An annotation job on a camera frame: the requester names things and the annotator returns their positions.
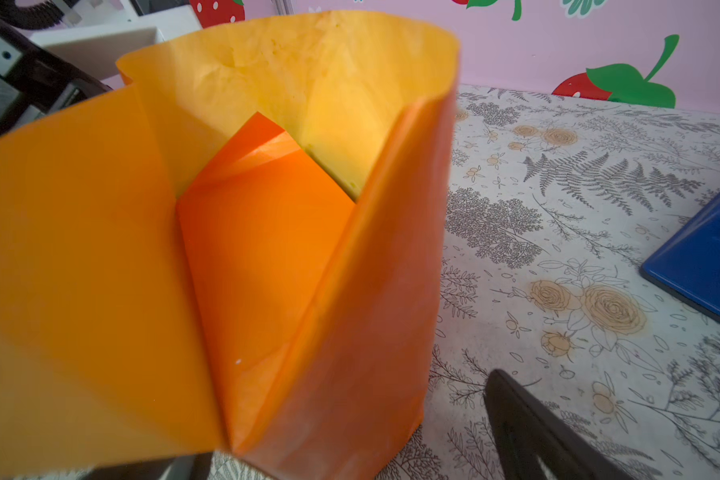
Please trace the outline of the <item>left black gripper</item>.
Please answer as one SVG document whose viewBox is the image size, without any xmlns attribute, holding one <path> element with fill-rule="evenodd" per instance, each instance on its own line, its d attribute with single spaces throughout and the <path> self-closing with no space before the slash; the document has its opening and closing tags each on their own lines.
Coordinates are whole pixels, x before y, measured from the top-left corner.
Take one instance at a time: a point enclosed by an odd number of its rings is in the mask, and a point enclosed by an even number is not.
<svg viewBox="0 0 720 480">
<path fill-rule="evenodd" d="M 0 1 L 0 136 L 111 91 L 19 31 L 53 26 L 62 17 L 52 1 L 32 6 Z"/>
</svg>

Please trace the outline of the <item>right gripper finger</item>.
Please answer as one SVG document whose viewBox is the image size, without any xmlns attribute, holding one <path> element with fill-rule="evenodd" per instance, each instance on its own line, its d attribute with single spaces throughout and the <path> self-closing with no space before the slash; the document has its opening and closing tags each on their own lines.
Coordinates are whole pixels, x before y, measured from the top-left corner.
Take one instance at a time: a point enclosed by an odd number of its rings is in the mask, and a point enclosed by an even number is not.
<svg viewBox="0 0 720 480">
<path fill-rule="evenodd" d="M 505 478 L 543 479 L 543 467 L 557 479 L 629 477 L 505 371 L 490 372 L 483 399 Z"/>
</svg>

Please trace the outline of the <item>orange yellow wrapping paper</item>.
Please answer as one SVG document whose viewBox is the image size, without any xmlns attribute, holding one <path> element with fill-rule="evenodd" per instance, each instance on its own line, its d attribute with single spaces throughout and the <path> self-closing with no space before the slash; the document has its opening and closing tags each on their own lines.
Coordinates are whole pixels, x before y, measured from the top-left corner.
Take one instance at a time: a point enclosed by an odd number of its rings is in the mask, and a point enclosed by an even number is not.
<svg viewBox="0 0 720 480">
<path fill-rule="evenodd" d="M 375 477 L 423 417 L 459 64 L 379 12 L 228 23 L 2 136 L 0 478 Z"/>
</svg>

